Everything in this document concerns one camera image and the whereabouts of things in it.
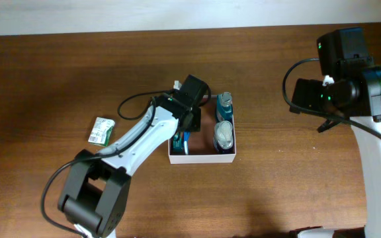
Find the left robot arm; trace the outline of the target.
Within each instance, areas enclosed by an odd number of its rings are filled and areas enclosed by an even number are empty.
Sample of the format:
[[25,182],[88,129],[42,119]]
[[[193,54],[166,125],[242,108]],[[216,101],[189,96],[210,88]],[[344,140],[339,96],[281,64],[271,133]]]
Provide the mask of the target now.
[[96,154],[80,151],[69,169],[58,210],[81,237],[108,237],[125,212],[133,174],[162,143],[178,132],[200,129],[201,106],[210,87],[188,75],[178,89],[158,91],[138,123]]

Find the blue white toothbrush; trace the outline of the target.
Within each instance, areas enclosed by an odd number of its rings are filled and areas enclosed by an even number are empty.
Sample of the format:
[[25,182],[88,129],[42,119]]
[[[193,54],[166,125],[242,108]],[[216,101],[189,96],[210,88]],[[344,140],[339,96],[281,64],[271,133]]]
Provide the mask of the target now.
[[189,154],[189,138],[190,138],[190,132],[184,132],[183,133],[183,149],[185,152],[185,155]]

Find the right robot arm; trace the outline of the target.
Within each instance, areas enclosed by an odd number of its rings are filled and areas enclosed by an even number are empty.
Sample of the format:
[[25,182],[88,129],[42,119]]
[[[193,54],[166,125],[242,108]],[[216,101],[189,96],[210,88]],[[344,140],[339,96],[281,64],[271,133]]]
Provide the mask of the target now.
[[359,27],[335,30],[317,39],[323,81],[298,79],[290,111],[325,118],[325,132],[338,124],[353,130],[360,151],[366,196],[366,224],[359,228],[305,227],[291,237],[381,237],[381,65],[369,54]]

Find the blue mouthwash bottle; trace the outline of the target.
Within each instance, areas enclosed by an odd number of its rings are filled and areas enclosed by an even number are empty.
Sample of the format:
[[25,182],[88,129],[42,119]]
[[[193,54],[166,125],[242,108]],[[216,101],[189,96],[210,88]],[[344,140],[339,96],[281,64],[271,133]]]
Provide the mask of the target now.
[[233,106],[232,106],[232,94],[224,92],[217,95],[216,101],[216,121],[229,121],[232,122],[233,118]]

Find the clear pump soap bottle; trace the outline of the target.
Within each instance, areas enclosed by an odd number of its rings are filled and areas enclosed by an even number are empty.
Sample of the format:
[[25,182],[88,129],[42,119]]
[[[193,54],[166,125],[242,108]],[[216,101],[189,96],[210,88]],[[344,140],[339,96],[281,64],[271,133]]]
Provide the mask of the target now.
[[234,145],[233,125],[224,120],[214,126],[213,144],[216,151],[220,154],[231,153]]

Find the small toothpaste tube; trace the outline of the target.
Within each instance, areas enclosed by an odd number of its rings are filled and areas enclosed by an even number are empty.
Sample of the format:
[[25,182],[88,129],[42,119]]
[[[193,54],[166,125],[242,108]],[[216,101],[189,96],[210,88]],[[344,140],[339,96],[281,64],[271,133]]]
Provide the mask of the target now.
[[183,152],[183,137],[181,132],[177,132],[172,139],[172,151],[173,153]]

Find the green white soap packet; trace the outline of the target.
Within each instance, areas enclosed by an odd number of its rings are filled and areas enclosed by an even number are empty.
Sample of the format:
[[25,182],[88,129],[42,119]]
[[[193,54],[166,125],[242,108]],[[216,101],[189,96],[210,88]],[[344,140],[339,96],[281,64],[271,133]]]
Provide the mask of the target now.
[[114,120],[96,117],[95,123],[88,138],[88,142],[94,145],[106,147],[109,143],[110,135],[114,126]]

